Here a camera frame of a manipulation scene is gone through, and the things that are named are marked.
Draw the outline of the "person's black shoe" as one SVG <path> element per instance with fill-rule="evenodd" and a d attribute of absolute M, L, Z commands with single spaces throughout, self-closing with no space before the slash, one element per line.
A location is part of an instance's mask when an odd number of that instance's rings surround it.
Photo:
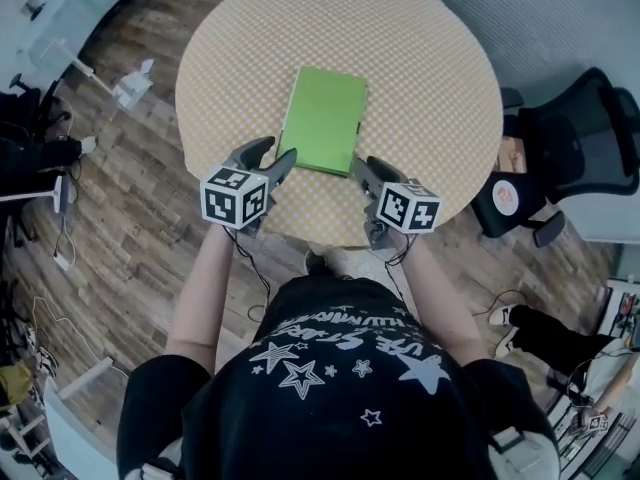
<path fill-rule="evenodd" d="M 333 270 L 329 267 L 326 258 L 308 250 L 304 258 L 304 270 L 308 276 L 332 277 Z"/>

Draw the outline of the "person's left forearm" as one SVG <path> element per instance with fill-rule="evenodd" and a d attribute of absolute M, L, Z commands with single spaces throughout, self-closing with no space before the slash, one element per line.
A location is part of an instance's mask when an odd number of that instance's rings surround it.
<path fill-rule="evenodd" d="M 189 358 L 215 371 L 234 242 L 210 226 L 178 298 L 164 353 Z"/>

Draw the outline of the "black star-print T-shirt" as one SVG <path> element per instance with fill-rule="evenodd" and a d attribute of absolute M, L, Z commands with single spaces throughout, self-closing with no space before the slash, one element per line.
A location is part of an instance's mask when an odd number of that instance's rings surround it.
<path fill-rule="evenodd" d="M 175 354 L 133 371 L 118 475 L 180 442 L 182 480 L 497 480 L 507 429 L 556 445 L 521 369 L 458 364 L 377 282 L 304 276 L 218 373 Z"/>

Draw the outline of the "person's right forearm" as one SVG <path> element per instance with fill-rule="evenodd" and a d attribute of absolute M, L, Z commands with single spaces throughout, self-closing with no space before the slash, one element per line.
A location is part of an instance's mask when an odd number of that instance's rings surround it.
<path fill-rule="evenodd" d="M 461 366 L 488 359 L 471 311 L 424 239 L 412 241 L 401 265 L 419 320 L 436 343 Z"/>

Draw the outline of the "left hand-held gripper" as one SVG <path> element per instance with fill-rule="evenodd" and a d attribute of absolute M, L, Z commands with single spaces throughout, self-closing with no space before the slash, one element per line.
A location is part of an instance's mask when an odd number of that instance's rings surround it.
<path fill-rule="evenodd" d="M 274 136 L 250 140 L 211 168 L 200 182 L 205 220 L 252 238 L 257 235 L 276 204 L 272 190 L 285 181 L 297 162 L 297 149 L 292 148 L 262 169 L 262 158 L 274 143 Z"/>

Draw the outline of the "round yellow checkered table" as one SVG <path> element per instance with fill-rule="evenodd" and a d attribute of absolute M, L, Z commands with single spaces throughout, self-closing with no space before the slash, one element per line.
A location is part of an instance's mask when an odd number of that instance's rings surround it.
<path fill-rule="evenodd" d="M 279 136 L 302 66 L 363 77 L 368 102 L 353 155 L 378 157 L 440 197 L 436 226 L 485 184 L 503 134 L 488 57 L 440 0 L 223 0 L 202 21 L 175 89 L 189 172 L 205 179 L 250 140 Z M 361 248 L 368 199 L 354 180 L 295 166 L 266 230 Z"/>

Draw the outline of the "white paper box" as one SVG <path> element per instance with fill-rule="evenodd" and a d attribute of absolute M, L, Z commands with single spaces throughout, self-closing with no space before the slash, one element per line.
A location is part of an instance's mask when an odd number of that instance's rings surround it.
<path fill-rule="evenodd" d="M 149 75 L 154 60 L 144 60 L 140 67 L 123 76 L 112 89 L 117 105 L 124 110 L 131 110 L 153 86 Z"/>

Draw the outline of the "black mesh office chair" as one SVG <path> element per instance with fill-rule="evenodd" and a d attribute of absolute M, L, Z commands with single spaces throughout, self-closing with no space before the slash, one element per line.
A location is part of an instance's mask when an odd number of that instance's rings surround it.
<path fill-rule="evenodd" d="M 513 88 L 501 91 L 505 110 L 503 136 L 524 142 L 527 173 L 493 171 L 471 202 L 484 236 L 499 238 L 528 228 L 542 248 L 564 230 L 562 211 L 545 220 L 536 214 L 548 204 L 584 194 L 631 196 L 640 188 L 640 107 L 633 96 L 612 85 L 592 67 L 559 96 L 527 107 Z M 491 191 L 499 179 L 519 195 L 512 216 L 498 212 Z"/>

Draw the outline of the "white wearable pack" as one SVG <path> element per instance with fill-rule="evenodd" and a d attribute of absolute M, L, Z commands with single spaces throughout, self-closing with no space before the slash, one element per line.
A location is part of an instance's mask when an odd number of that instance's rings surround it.
<path fill-rule="evenodd" d="M 489 459 L 498 480 L 560 480 L 560 458 L 546 436 L 509 427 L 493 436 Z"/>

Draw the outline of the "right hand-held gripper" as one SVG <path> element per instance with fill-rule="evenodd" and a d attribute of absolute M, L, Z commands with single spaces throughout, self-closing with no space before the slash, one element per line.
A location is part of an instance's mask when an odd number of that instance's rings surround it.
<path fill-rule="evenodd" d="M 440 197 L 408 177 L 388 162 L 355 156 L 351 171 L 357 184 L 371 199 L 365 208 L 364 230 L 372 250 L 391 247 L 388 231 L 404 235 L 432 233 L 442 207 Z"/>

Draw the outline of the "white round disc red print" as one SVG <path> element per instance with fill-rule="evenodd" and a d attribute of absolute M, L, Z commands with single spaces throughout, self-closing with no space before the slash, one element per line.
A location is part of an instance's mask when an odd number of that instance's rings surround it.
<path fill-rule="evenodd" d="M 519 195 L 516 187 L 508 180 L 499 179 L 491 191 L 492 201 L 498 212 L 512 216 L 519 209 Z"/>

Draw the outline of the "green notebook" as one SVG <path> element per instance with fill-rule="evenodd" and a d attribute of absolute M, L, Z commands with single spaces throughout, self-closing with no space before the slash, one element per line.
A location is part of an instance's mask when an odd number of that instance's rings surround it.
<path fill-rule="evenodd" d="M 365 78 L 312 66 L 300 67 L 277 155 L 296 148 L 297 167 L 348 176 L 359 139 L 356 128 L 362 79 Z"/>

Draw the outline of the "white floor stand bar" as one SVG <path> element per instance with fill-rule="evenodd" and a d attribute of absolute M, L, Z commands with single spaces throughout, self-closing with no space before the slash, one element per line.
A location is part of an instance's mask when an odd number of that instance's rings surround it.
<path fill-rule="evenodd" d="M 26 201 L 30 199 L 50 197 L 53 200 L 53 208 L 56 214 L 62 210 L 62 199 L 67 195 L 67 183 L 64 175 L 56 175 L 50 183 L 50 187 L 43 190 L 35 190 L 17 194 L 0 196 L 0 204 L 14 201 Z"/>

